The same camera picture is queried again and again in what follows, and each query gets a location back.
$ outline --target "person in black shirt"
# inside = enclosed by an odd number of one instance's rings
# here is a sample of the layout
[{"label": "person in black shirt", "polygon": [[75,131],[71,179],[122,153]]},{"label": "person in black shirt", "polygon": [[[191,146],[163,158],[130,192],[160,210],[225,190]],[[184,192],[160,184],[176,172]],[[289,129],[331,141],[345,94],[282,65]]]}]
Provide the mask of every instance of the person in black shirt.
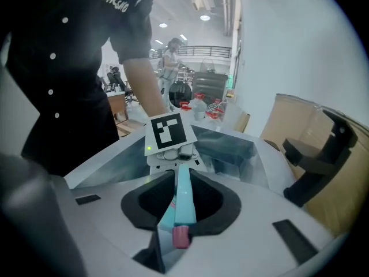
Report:
[{"label": "person in black shirt", "polygon": [[149,62],[153,0],[16,1],[0,2],[0,40],[12,33],[7,68],[40,112],[24,157],[64,176],[118,140],[97,77],[108,39],[146,113],[166,112]]}]

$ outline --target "black round object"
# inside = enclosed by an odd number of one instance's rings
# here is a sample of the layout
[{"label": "black round object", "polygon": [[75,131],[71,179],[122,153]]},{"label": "black round object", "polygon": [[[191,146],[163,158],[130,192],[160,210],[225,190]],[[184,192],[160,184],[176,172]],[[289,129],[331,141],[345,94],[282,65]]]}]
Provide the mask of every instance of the black round object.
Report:
[{"label": "black round object", "polygon": [[180,102],[189,102],[191,100],[191,96],[191,88],[183,81],[174,82],[169,89],[169,100],[173,106],[177,108],[180,107]]}]

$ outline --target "wooden desk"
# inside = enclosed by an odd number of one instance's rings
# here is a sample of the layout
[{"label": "wooden desk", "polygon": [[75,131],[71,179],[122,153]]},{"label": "wooden desk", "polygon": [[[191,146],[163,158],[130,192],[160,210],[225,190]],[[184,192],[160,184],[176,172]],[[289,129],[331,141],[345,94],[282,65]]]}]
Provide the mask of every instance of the wooden desk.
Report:
[{"label": "wooden desk", "polygon": [[128,119],[126,99],[124,92],[107,92],[111,111],[116,119],[117,113],[124,113],[126,120]]}]

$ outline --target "ceiling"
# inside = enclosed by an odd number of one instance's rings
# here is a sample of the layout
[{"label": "ceiling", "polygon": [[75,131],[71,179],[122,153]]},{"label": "ceiling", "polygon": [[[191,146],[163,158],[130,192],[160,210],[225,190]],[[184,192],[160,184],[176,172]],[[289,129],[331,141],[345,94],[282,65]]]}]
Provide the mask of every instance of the ceiling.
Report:
[{"label": "ceiling", "polygon": [[[187,37],[188,45],[224,46],[223,0],[214,0],[214,4],[215,7],[211,10],[195,10],[191,0],[154,0],[150,14],[152,48],[164,48],[172,38],[180,38],[180,34]],[[211,19],[201,21],[200,16],[203,14],[207,14]],[[160,28],[161,23],[166,23],[168,27]]]}]

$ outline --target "person in background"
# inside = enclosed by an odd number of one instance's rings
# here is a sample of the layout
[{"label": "person in background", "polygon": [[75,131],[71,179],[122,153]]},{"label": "person in background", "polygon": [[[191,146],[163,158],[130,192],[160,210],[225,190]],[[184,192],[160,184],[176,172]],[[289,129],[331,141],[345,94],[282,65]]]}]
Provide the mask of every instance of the person in background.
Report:
[{"label": "person in background", "polygon": [[128,82],[151,117],[166,113],[149,60],[153,0],[0,0],[7,69],[39,111],[22,156],[65,176],[119,140],[97,71],[110,39]]},{"label": "person in background", "polygon": [[177,59],[177,52],[182,45],[182,41],[178,38],[173,38],[168,43],[168,48],[164,53],[163,75],[159,82],[160,90],[164,88],[163,100],[167,110],[172,111],[174,106],[169,100],[169,90],[173,82],[177,79],[178,67],[182,65],[181,61]]}]

